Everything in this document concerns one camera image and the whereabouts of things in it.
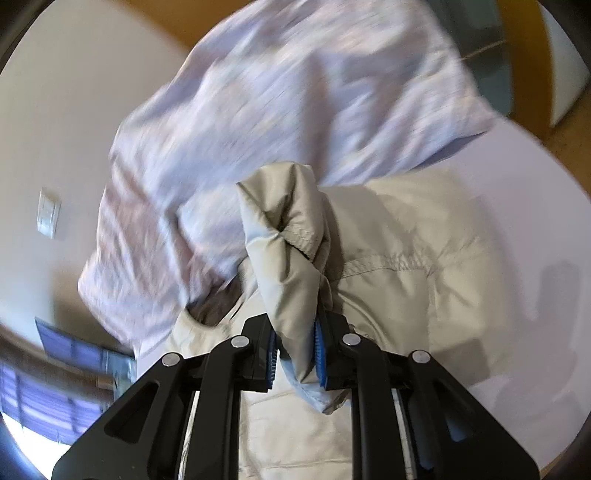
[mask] beige jacket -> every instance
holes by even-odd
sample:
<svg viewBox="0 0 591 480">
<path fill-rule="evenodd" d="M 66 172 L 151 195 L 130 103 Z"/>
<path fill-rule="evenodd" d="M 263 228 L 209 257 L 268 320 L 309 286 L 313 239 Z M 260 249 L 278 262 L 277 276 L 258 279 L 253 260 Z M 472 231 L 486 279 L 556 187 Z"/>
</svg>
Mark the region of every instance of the beige jacket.
<svg viewBox="0 0 591 480">
<path fill-rule="evenodd" d="M 249 257 L 242 294 L 214 327 L 183 313 L 167 348 L 208 352 L 268 313 L 290 359 L 271 392 L 243 395 L 241 478 L 351 478 L 349 407 L 319 413 L 341 398 L 323 392 L 311 369 L 319 296 L 383 350 L 428 350 L 464 384 L 499 369 L 498 260 L 451 174 L 429 168 L 318 189 L 306 166 L 278 163 L 238 189 Z"/>
</svg>

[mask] wall switch plate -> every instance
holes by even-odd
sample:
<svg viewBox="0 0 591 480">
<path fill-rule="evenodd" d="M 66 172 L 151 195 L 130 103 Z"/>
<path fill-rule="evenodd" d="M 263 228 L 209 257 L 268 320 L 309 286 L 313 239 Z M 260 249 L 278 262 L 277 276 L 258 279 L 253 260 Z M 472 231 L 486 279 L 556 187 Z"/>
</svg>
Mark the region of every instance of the wall switch plate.
<svg viewBox="0 0 591 480">
<path fill-rule="evenodd" d="M 57 216 L 60 213 L 60 200 L 45 189 L 39 194 L 37 209 L 37 230 L 49 238 L 56 234 Z"/>
</svg>

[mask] metal screw head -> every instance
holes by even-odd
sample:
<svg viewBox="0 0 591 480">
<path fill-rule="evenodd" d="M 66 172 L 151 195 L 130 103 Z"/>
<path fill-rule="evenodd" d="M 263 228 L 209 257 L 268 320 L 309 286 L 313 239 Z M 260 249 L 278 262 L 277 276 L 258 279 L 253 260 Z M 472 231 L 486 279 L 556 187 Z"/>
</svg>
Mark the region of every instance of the metal screw head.
<svg viewBox="0 0 591 480">
<path fill-rule="evenodd" d="M 413 360 L 418 364 L 426 364 L 431 359 L 425 350 L 416 350 L 413 352 Z"/>
<path fill-rule="evenodd" d="M 244 335 L 238 335 L 234 337 L 231 341 L 231 344 L 234 348 L 246 346 L 248 345 L 248 343 L 250 343 L 250 340 L 248 339 L 248 337 L 245 337 Z"/>
<path fill-rule="evenodd" d="M 361 337 L 356 333 L 345 333 L 343 335 L 343 343 L 349 346 L 359 345 L 361 343 Z"/>
<path fill-rule="evenodd" d="M 167 353 L 162 357 L 162 364 L 165 367 L 173 367 L 181 361 L 181 357 L 178 353 Z"/>
</svg>

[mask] white wall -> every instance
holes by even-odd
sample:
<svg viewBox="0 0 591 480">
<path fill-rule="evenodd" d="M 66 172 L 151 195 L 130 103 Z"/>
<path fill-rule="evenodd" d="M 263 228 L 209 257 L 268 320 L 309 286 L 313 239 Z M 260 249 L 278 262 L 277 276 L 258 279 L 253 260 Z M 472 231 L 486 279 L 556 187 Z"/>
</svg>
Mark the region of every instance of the white wall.
<svg viewBox="0 0 591 480">
<path fill-rule="evenodd" d="M 40 345 L 37 316 L 115 344 L 77 279 L 94 249 L 116 129 L 185 55 L 111 0 L 56 0 L 0 74 L 0 323 L 26 340 Z M 42 187 L 61 198 L 53 240 L 35 229 Z"/>
<path fill-rule="evenodd" d="M 554 73 L 552 127 L 570 110 L 589 81 L 589 69 L 562 27 L 542 5 Z"/>
</svg>

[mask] black gripper frame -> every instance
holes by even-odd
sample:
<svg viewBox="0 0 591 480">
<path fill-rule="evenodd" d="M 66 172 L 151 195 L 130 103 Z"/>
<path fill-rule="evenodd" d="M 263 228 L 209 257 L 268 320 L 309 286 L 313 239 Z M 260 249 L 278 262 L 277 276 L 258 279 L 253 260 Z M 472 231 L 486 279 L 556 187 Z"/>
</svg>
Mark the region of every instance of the black gripper frame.
<svg viewBox="0 0 591 480">
<path fill-rule="evenodd" d="M 394 389 L 418 479 L 540 480 L 529 454 L 427 352 L 384 352 L 361 335 L 345 342 L 351 333 L 345 317 L 321 307 L 317 322 L 326 360 L 323 386 L 352 392 L 353 480 L 407 478 Z M 457 430 L 460 435 L 452 434 Z"/>
<path fill-rule="evenodd" d="M 240 391 L 267 392 L 277 361 L 267 315 L 211 353 L 164 355 L 57 462 L 53 480 L 177 480 L 194 395 L 200 391 L 185 480 L 238 478 Z"/>
</svg>

